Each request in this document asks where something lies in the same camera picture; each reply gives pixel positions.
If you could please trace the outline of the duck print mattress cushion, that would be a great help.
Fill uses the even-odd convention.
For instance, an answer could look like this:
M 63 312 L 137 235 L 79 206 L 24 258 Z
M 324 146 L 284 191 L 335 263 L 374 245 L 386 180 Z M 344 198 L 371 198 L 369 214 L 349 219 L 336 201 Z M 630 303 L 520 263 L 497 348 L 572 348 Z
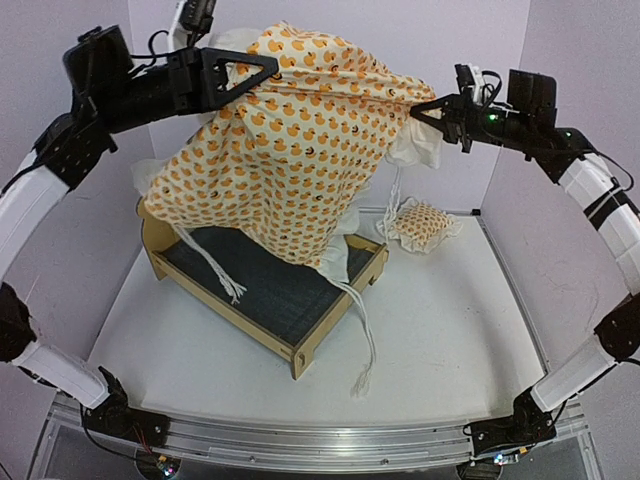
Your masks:
M 341 37 L 284 22 L 231 30 L 211 46 L 271 57 L 278 70 L 204 115 L 171 157 L 134 164 L 146 212 L 204 262 L 232 304 L 249 284 L 197 239 L 202 228 L 241 232 L 346 289 L 345 235 L 379 163 L 440 163 L 441 134 L 410 115 L 435 99 L 433 88 Z

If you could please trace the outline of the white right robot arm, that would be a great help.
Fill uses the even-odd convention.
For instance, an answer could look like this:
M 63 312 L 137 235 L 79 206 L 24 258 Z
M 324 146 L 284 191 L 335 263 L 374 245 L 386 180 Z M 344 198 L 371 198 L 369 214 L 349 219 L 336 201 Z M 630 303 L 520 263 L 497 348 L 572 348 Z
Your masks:
M 506 82 L 488 83 L 489 70 L 455 67 L 454 94 L 416 105 L 412 118 L 438 130 L 445 142 L 469 152 L 475 143 L 520 152 L 570 197 L 599 234 L 618 269 L 627 299 L 556 370 L 513 402 L 503 433 L 524 443 L 547 414 L 584 391 L 615 366 L 636 362 L 639 350 L 639 208 L 610 171 L 612 159 L 575 128 L 556 124 L 556 80 L 512 70 Z

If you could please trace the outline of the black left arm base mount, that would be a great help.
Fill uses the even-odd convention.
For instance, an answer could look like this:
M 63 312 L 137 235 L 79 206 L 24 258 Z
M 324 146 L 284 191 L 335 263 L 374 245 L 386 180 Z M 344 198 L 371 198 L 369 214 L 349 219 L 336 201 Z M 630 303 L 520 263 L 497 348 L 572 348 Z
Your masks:
M 108 396 L 97 407 L 85 410 L 83 426 L 92 432 L 148 447 L 164 446 L 169 433 L 169 417 L 130 406 L 120 381 L 102 366 L 98 371 L 106 380 Z

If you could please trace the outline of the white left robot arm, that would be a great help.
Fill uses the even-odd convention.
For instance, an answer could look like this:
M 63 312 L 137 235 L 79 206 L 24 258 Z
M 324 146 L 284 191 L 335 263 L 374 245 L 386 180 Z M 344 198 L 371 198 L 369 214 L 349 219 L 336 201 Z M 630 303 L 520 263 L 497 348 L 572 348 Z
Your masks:
M 113 134 L 176 115 L 214 112 L 278 71 L 275 60 L 251 59 L 240 49 L 248 29 L 220 35 L 197 47 L 183 27 L 169 33 L 166 65 L 134 68 L 119 26 L 96 27 L 79 36 L 63 56 L 72 85 L 72 109 L 37 139 L 20 170 L 1 192 L 1 270 L 7 272 L 56 205 L 86 178 Z M 8 284 L 1 286 L 1 360 L 94 410 L 114 437 L 134 428 L 128 396 L 108 370 L 41 342 L 27 305 Z

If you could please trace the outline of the wooden pet bed frame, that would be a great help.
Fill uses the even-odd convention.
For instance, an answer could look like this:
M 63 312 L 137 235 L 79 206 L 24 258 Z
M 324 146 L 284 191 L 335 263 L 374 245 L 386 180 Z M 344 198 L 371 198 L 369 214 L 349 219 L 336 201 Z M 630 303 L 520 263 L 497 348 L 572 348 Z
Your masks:
M 298 380 L 316 348 L 340 321 L 353 300 L 315 270 L 288 264 L 235 229 L 204 228 L 194 237 L 206 249 L 219 247 L 222 264 L 247 288 L 238 304 L 197 252 L 169 224 L 143 205 L 142 241 L 157 279 L 170 278 L 222 318 L 291 366 Z

